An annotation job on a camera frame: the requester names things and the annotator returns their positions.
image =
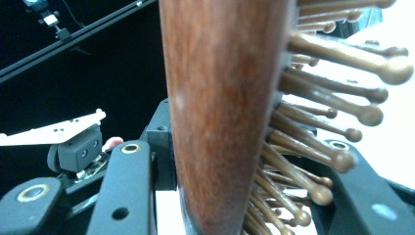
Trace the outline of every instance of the wooden pole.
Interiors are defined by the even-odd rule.
[[[189,234],[240,234],[295,1],[161,0]]]

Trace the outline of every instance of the wooden cylinder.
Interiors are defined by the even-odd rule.
[[[295,1],[161,0],[188,234],[239,234]]]

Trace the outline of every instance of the black cable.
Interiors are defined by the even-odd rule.
[[[65,6],[67,7],[68,12],[69,12],[70,16],[72,17],[73,21],[74,21],[76,24],[78,24],[80,27],[85,27],[85,24],[80,23],[79,21],[77,21],[77,20],[76,20],[76,17],[73,15],[72,11],[70,10],[70,7],[69,7],[69,5],[68,5],[67,1],[62,0],[62,2],[63,2],[63,3],[65,4]]]

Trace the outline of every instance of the brown wooden surface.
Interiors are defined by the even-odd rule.
[[[294,4],[160,1],[188,233],[241,231]]]

